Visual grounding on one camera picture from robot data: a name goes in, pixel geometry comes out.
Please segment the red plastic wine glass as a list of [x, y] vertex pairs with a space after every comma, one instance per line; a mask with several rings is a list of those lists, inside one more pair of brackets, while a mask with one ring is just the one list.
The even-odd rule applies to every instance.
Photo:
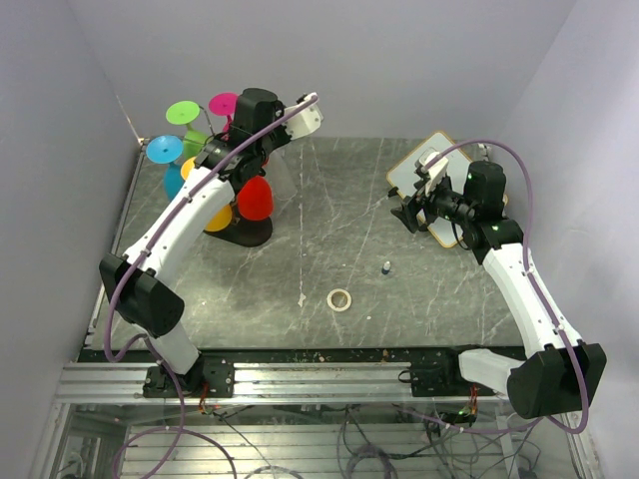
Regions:
[[274, 210], [273, 192], [264, 177], [250, 179], [237, 195], [237, 209], [248, 221], [267, 219]]

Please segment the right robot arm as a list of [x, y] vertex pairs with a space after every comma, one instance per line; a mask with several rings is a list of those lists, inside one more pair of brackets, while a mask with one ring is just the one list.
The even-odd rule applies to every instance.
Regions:
[[523, 230], [504, 212], [502, 168], [470, 164], [458, 193], [447, 166], [447, 159], [433, 166], [416, 163], [413, 191], [403, 195], [392, 213], [412, 233], [435, 220], [461, 228], [467, 248], [493, 279], [515, 320], [525, 357], [515, 360], [487, 348], [463, 350], [458, 360], [441, 368], [441, 386], [458, 395], [481, 384], [506, 395], [525, 419], [585, 412], [607, 362], [603, 348], [582, 339], [544, 287], [523, 244]]

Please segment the pink plastic wine glass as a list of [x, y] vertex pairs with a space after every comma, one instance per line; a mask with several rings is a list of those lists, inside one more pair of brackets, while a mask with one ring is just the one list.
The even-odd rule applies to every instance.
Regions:
[[234, 118], [238, 94], [234, 92], [224, 92], [214, 96], [209, 101], [209, 110], [218, 117], [224, 117], [226, 123], [222, 128], [223, 132], [227, 132]]

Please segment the green plastic wine glass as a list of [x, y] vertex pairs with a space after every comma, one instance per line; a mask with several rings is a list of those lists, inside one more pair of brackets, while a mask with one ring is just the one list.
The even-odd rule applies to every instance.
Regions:
[[166, 120], [170, 124], [186, 128], [183, 137], [184, 161], [196, 157], [214, 135], [212, 132], [205, 133], [194, 128], [194, 122], [202, 112], [200, 105], [190, 100], [176, 102], [166, 111]]

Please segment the orange plastic wine glass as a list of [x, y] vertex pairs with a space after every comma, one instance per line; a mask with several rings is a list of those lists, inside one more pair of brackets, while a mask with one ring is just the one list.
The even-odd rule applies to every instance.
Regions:
[[[185, 181], [192, 169], [195, 167], [195, 157], [190, 157], [182, 164], [180, 169], [180, 174], [182, 179]], [[230, 204], [225, 205], [221, 208], [215, 216], [209, 221], [209, 223], [205, 226], [204, 232], [206, 234], [212, 235], [213, 233], [218, 233], [227, 228], [234, 218], [233, 210]]]

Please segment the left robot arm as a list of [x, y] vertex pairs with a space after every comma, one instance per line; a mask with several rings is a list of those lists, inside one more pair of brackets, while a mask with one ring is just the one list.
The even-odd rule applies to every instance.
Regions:
[[170, 371], [182, 396], [203, 386], [201, 352], [181, 324], [184, 301], [173, 275], [205, 226], [260, 176], [271, 154], [315, 132], [322, 122], [315, 93], [285, 106], [268, 90], [247, 88], [236, 99], [228, 128], [204, 141], [178, 193], [122, 254], [106, 254], [99, 272], [109, 300], [107, 319], [120, 315]]

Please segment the clear plastic cup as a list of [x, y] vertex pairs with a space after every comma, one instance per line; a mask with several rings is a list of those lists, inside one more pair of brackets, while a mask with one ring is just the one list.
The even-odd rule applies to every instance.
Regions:
[[266, 179], [279, 201], [288, 201], [297, 194], [297, 187], [282, 155], [278, 151], [270, 153], [264, 166]]

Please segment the blue plastic wine glass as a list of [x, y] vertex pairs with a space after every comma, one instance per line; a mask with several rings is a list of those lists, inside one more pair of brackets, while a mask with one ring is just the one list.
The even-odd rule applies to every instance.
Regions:
[[150, 141], [146, 148], [147, 158], [156, 165], [166, 166], [163, 185], [171, 201], [184, 185], [179, 159], [184, 150], [183, 142], [173, 135], [162, 135]]

